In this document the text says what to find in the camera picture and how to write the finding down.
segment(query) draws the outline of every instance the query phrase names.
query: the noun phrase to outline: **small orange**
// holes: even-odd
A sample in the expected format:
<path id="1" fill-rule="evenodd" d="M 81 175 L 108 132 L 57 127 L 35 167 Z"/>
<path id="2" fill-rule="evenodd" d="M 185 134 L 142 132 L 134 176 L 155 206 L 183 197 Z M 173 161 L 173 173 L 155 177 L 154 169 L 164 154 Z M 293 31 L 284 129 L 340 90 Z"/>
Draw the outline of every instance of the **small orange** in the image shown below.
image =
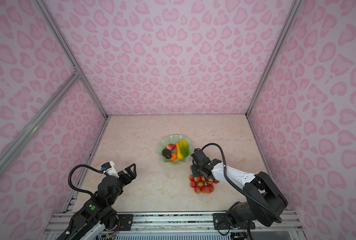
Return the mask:
<path id="1" fill-rule="evenodd" d="M 170 161 L 175 161 L 177 159 L 177 155 L 175 153 L 171 153 L 171 158 L 170 158 Z"/>

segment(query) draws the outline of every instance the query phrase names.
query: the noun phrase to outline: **metal extrusion bar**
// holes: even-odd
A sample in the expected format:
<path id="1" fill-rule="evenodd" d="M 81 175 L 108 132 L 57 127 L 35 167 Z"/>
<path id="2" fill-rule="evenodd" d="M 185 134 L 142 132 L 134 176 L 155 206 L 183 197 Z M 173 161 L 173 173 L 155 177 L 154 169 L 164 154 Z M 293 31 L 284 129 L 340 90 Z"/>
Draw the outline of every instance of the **metal extrusion bar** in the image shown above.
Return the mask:
<path id="1" fill-rule="evenodd" d="M 36 7 L 38 8 L 39 12 L 41 13 L 42 17 L 44 18 L 45 22 L 47 23 L 48 27 L 50 28 L 51 32 L 53 33 L 55 39 L 59 43 L 60 47 L 65 52 L 65 55 L 67 56 L 67 59 L 70 61 L 71 65 L 74 66 L 75 70 L 78 70 L 82 73 L 82 83 L 86 88 L 87 93 L 89 94 L 89 96 L 91 97 L 91 99 L 93 100 L 94 104 L 97 106 L 97 108 L 99 109 L 103 117 L 107 118 L 107 113 L 103 108 L 102 103 L 99 101 L 97 95 L 95 94 L 94 90 L 91 87 L 91 84 L 87 80 L 86 75 L 83 72 L 83 69 L 80 67 L 78 61 L 76 60 L 73 51 L 68 45 L 66 38 L 60 31 L 58 24 L 56 23 L 55 18 L 50 12 L 46 2 L 44 0 L 33 0 L 33 1 Z"/>
<path id="2" fill-rule="evenodd" d="M 58 106 L 74 84 L 80 79 L 80 74 L 75 71 L 65 84 L 52 96 L 46 105 L 39 111 L 39 113 L 27 124 L 21 131 L 20 135 L 12 142 L 9 148 L 0 156 L 0 177 L 8 169 L 10 164 L 20 151 L 28 144 L 31 137 L 36 131 L 46 122 L 53 110 Z"/>
<path id="3" fill-rule="evenodd" d="M 258 96 L 261 93 L 262 86 L 266 82 L 266 79 L 269 76 L 269 73 L 275 63 L 275 60 L 277 59 L 277 56 L 279 55 L 281 48 L 282 48 L 283 44 L 285 43 L 286 38 L 291 31 L 291 28 L 297 18 L 298 13 L 300 12 L 303 2 L 304 2 L 304 0 L 294 0 L 294 2 L 292 3 L 292 5 L 290 7 L 289 13 L 287 14 L 287 17 L 285 20 L 285 23 L 282 26 L 282 29 L 278 35 L 278 39 L 274 45 L 273 51 L 271 52 L 271 55 L 270 55 L 269 60 L 265 66 L 265 69 L 263 71 L 261 79 L 259 80 L 257 89 L 255 90 L 255 92 L 253 94 L 251 103 L 250 103 L 248 111 L 246 113 L 247 117 L 250 116 L 250 114 L 252 112 L 252 109 L 258 99 Z"/>
<path id="4" fill-rule="evenodd" d="M 247 118 L 247 121 L 249 123 L 249 126 L 250 126 L 250 129 L 251 129 L 251 133 L 252 135 L 254 136 L 254 140 L 255 140 L 255 144 L 257 145 L 258 147 L 258 151 L 259 153 L 261 154 L 261 157 L 262 157 L 262 161 L 263 161 L 263 164 L 265 165 L 265 168 L 266 168 L 266 171 L 267 171 L 267 174 L 270 176 L 270 178 L 275 182 L 276 185 L 278 185 L 277 181 L 276 181 L 276 178 L 274 177 L 274 174 L 273 174 L 273 171 L 271 170 L 270 166 L 269 166 L 269 162 L 264 154 L 264 151 L 263 151 L 263 148 L 261 146 L 261 144 L 259 143 L 258 139 L 257 139 L 257 133 L 254 131 L 254 128 L 252 127 L 251 125 L 251 121 L 250 121 L 250 118 Z"/>
<path id="5" fill-rule="evenodd" d="M 131 213 L 134 215 L 131 230 L 121 231 L 121 233 L 217 232 L 214 229 L 213 213 L 225 212 L 134 212 Z M 72 215 L 73 213 L 53 214 L 44 234 L 61 234 L 67 228 Z M 282 223 L 273 223 L 271 227 L 254 221 L 256 228 L 252 231 L 303 231 L 294 211 L 283 211 L 281 218 Z"/>
<path id="6" fill-rule="evenodd" d="M 98 135 L 96 136 L 96 138 L 95 138 L 95 140 L 93 142 L 93 145 L 92 145 L 92 147 L 90 149 L 89 154 L 86 157 L 86 160 L 85 160 L 84 164 L 90 165 L 92 160 L 94 159 L 95 153 L 96 153 L 96 151 L 98 149 L 100 141 L 102 140 L 102 137 L 103 137 L 104 131 L 107 128 L 108 122 L 109 122 L 109 118 L 103 121 L 102 126 L 99 129 Z M 87 173 L 87 168 L 82 168 L 82 171 L 80 171 L 78 177 L 76 178 L 75 182 L 73 183 L 76 187 L 80 188 L 82 186 L 82 183 L 83 183 L 83 180 L 84 180 L 84 178 L 86 176 L 86 173 Z M 68 210 L 69 205 L 72 203 L 73 196 L 75 196 L 77 193 L 78 192 L 75 191 L 75 190 L 71 190 L 70 191 L 70 193 L 68 194 L 66 203 L 62 208 L 62 212 L 66 212 Z"/>

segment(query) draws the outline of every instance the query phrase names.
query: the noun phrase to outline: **black cable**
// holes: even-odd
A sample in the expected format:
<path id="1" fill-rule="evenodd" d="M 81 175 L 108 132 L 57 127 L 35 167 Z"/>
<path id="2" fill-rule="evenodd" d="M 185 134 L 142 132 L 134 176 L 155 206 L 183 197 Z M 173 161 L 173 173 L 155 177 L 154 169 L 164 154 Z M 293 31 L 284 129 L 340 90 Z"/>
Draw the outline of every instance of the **black cable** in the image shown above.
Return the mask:
<path id="1" fill-rule="evenodd" d="M 77 215 L 78 213 L 76 212 L 76 213 L 74 213 L 74 215 L 72 215 L 72 217 L 71 217 L 71 219 L 70 219 L 70 222 L 68 222 L 68 226 L 67 226 L 67 228 L 66 228 L 66 232 L 70 232 L 71 231 L 71 228 L 72 228 L 72 226 L 73 226 L 73 223 L 74 223 L 74 219 L 75 219 L 75 217 L 76 217 L 76 215 Z M 70 236 L 70 234 L 66 234 L 64 237 L 63 237 L 63 240 L 65 240 L 66 238 L 68 238 L 69 236 Z"/>
<path id="2" fill-rule="evenodd" d="M 221 232 L 219 231 L 219 225 L 220 225 L 221 223 L 227 223 L 227 225 L 229 226 L 229 230 L 227 231 L 227 233 L 221 233 Z M 228 222 L 224 222 L 224 221 L 219 222 L 219 224 L 218 224 L 218 233 L 221 234 L 222 236 L 227 236 L 227 234 L 230 232 L 230 229 L 231 229 L 231 227 L 230 227 L 230 224 L 229 224 Z"/>
<path id="3" fill-rule="evenodd" d="M 254 239 L 252 238 L 251 232 L 250 232 L 250 223 L 251 223 L 251 222 L 252 222 L 251 220 L 248 220 L 248 235 L 249 235 L 250 240 L 254 240 Z"/>
<path id="4" fill-rule="evenodd" d="M 101 170 L 97 170 L 89 165 L 85 165 L 85 164 L 79 164 L 77 166 L 75 166 L 71 171 L 70 173 L 68 174 L 68 185 L 70 186 L 71 189 L 77 191 L 77 192 L 84 192 L 84 193 L 87 193 L 89 194 L 90 196 L 93 196 L 94 194 L 88 190 L 83 190 L 83 189 L 80 189 L 80 188 L 77 188 L 73 185 L 71 179 L 72 179 L 72 176 L 73 176 L 73 173 L 75 172 L 75 170 L 77 170 L 78 168 L 80 167 L 87 167 L 88 169 L 90 170 L 93 170 L 94 172 L 98 172 L 98 173 L 102 173 L 103 174 L 103 171 Z"/>
<path id="5" fill-rule="evenodd" d="M 258 201 L 257 199 L 255 199 L 249 192 L 239 188 L 237 185 L 235 185 L 235 183 L 233 183 L 229 177 L 227 176 L 227 165 L 226 165 L 226 160 L 225 160 L 225 156 L 223 154 L 223 150 L 221 148 L 221 146 L 219 146 L 218 144 L 216 143 L 208 143 L 206 144 L 204 147 L 202 147 L 202 151 L 210 146 L 210 145 L 214 145 L 214 146 L 217 146 L 219 148 L 219 150 L 221 151 L 221 155 L 222 155 L 222 160 L 223 160 L 223 165 L 224 165 L 224 168 L 223 168 L 223 175 L 225 177 L 225 179 L 227 180 L 227 182 L 233 186 L 233 188 L 235 188 L 238 192 L 242 193 L 246 198 L 249 198 L 251 199 L 253 202 L 255 202 L 256 204 L 258 204 L 261 208 L 265 209 L 267 211 L 267 213 L 270 215 L 271 218 L 274 219 L 275 222 L 277 223 L 282 223 L 282 218 L 276 214 L 273 210 L 269 209 L 266 205 L 264 205 L 263 203 L 261 203 L 260 201 Z"/>

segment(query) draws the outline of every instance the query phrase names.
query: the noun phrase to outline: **beige marble surface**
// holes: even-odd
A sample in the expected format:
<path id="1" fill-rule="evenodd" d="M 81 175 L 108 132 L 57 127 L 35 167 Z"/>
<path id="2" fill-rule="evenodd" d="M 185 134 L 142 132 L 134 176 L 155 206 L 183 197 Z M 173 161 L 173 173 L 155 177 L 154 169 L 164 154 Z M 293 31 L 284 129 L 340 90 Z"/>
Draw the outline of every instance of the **beige marble surface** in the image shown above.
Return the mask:
<path id="1" fill-rule="evenodd" d="M 191 161 L 172 166 L 161 162 L 156 153 L 159 142 L 171 134 L 184 135 L 193 148 L 218 143 L 228 166 L 245 172 L 266 172 L 244 115 L 111 117 L 92 166 L 100 169 L 103 163 L 114 161 L 115 169 L 121 171 L 135 163 L 137 171 L 137 178 L 124 187 L 113 205 L 115 210 L 216 211 L 246 200 L 226 182 L 215 184 L 211 194 L 196 194 L 188 179 Z M 211 160 L 222 159 L 215 146 L 204 152 Z M 95 192 L 103 177 L 88 171 L 82 188 Z M 79 210 L 88 199 L 88 194 L 79 193 L 73 211 Z"/>

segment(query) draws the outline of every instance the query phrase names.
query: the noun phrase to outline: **red strawberry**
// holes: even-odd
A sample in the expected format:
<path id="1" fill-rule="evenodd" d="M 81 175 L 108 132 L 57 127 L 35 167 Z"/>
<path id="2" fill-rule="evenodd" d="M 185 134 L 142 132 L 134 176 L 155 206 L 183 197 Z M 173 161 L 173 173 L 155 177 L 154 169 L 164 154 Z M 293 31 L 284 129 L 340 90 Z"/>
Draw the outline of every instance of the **red strawberry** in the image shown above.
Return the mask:
<path id="1" fill-rule="evenodd" d="M 200 187 L 195 187 L 195 188 L 194 188 L 194 191 L 195 191 L 197 194 L 200 194 L 200 193 L 201 193 L 201 188 L 200 188 Z"/>
<path id="2" fill-rule="evenodd" d="M 197 183 L 194 181 L 190 182 L 190 187 L 195 188 L 197 186 Z"/>
<path id="3" fill-rule="evenodd" d="M 207 183 L 207 185 L 212 185 L 213 184 L 213 180 L 211 178 L 208 178 L 206 183 Z"/>
<path id="4" fill-rule="evenodd" d="M 203 186 L 204 186 L 204 181 L 200 181 L 200 182 L 198 183 L 198 186 L 199 186 L 199 187 L 203 187 Z"/>
<path id="5" fill-rule="evenodd" d="M 175 149 L 175 147 L 176 147 L 175 144 L 167 144 L 166 145 L 166 148 L 170 151 L 173 151 Z"/>
<path id="6" fill-rule="evenodd" d="M 204 190 L 206 191 L 206 193 L 211 193 L 211 187 L 210 186 L 205 186 Z"/>

